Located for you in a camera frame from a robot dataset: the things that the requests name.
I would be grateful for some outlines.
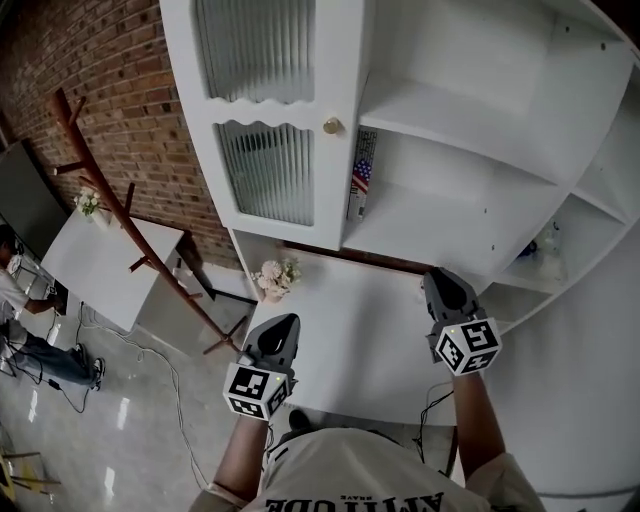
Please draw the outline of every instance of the white t-shirt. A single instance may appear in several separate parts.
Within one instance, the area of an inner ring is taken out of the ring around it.
[[[478,469],[465,489],[416,452],[356,429],[324,429],[278,447],[260,486],[247,504],[212,484],[191,512],[544,511],[509,454]]]
[[[27,342],[27,330],[14,319],[14,310],[22,311],[29,297],[18,286],[16,280],[4,269],[0,269],[0,325],[9,324],[9,341],[16,348]]]

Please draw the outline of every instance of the ribbed glass panel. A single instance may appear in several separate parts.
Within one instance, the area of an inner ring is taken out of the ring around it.
[[[315,0],[197,0],[196,16],[212,98],[313,101]]]
[[[236,121],[215,125],[238,209],[313,225],[313,132]]]

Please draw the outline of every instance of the american flag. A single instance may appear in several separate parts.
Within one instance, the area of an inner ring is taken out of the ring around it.
[[[371,179],[371,163],[365,159],[360,160],[353,167],[353,174],[351,176],[351,184],[354,187],[359,188],[365,194],[369,190],[369,180]]]

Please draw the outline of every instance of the sneaker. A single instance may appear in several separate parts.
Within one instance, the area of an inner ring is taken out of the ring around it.
[[[84,345],[82,343],[76,343],[76,346],[71,349],[71,355],[83,367],[87,366],[87,349],[84,348]]]
[[[96,372],[96,381],[91,386],[92,391],[100,391],[100,387],[102,386],[102,379],[104,378],[104,374],[106,371],[106,365],[104,359],[99,357],[93,362],[93,370]]]
[[[289,413],[289,428],[292,432],[311,428],[311,422],[302,410],[294,409]]]

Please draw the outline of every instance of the cabinet knob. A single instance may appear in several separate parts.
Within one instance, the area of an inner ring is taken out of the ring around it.
[[[335,135],[340,129],[340,121],[337,117],[330,117],[325,121],[322,128],[324,129],[325,133],[328,133],[329,135]]]

